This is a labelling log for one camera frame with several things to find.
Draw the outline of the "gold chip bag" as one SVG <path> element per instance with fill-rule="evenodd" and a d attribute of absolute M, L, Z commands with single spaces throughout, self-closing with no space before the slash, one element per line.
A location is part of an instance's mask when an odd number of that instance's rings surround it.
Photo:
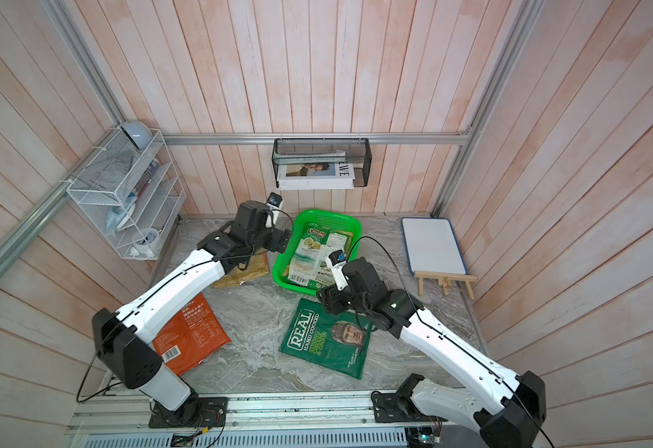
<path fill-rule="evenodd" d="M 211 285 L 213 289 L 225 289 L 226 287 L 237 287 L 243 283 L 256 280 L 266 276 L 270 272 L 268 257 L 265 253 L 252 257 L 250 263 L 242 269 L 240 266 L 226 274 L 220 280 Z"/>

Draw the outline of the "dark green REAL chip bag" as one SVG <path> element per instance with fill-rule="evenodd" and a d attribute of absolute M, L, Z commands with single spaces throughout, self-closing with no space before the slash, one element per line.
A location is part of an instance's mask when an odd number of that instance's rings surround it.
<path fill-rule="evenodd" d="M 330 315 L 318 302 L 301 299 L 280 351 L 360 380 L 370 341 L 353 313 Z"/>

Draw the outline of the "light green white chip bag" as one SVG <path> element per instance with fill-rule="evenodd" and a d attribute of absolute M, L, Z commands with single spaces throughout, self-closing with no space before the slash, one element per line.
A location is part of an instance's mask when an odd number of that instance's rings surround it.
<path fill-rule="evenodd" d="M 307 223 L 289 261 L 288 281 L 314 291 L 334 285 L 334 278 L 327 266 L 327 257 L 339 249 L 346 252 L 351 240 L 351 233 L 332 231 L 319 224 Z"/>

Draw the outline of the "red chip bag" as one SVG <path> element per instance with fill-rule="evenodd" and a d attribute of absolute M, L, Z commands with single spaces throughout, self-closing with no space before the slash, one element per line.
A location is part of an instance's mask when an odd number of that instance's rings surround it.
<path fill-rule="evenodd" d="M 207 300 L 199 294 L 170 319 L 152 344 L 171 371 L 183 375 L 230 342 Z"/>

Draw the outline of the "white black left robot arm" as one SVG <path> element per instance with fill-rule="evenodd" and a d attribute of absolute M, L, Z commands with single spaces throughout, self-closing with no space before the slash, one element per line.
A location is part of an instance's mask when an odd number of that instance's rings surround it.
<path fill-rule="evenodd" d="M 242 203 L 235 218 L 203 238 L 171 274 L 119 310 L 93 316 L 95 356 L 126 388 L 153 400 L 161 426 L 197 427 L 213 412 L 167 366 L 153 340 L 204 289 L 246 269 L 259 252 L 285 252 L 292 233 L 277 227 L 282 203 L 277 193 L 264 203 Z"/>

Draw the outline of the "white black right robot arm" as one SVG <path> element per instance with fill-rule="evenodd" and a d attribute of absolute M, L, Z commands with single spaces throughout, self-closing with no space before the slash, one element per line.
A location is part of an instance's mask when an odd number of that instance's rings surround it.
<path fill-rule="evenodd" d="M 404 289 L 388 289 L 363 258 L 347 261 L 335 251 L 326 257 L 335 280 L 316 296 L 332 315 L 353 311 L 434 360 L 459 388 L 411 374 L 394 393 L 375 392 L 379 422 L 446 421 L 479 434 L 489 447 L 548 447 L 546 386 L 527 371 L 515 373 L 479 352 L 442 324 Z"/>

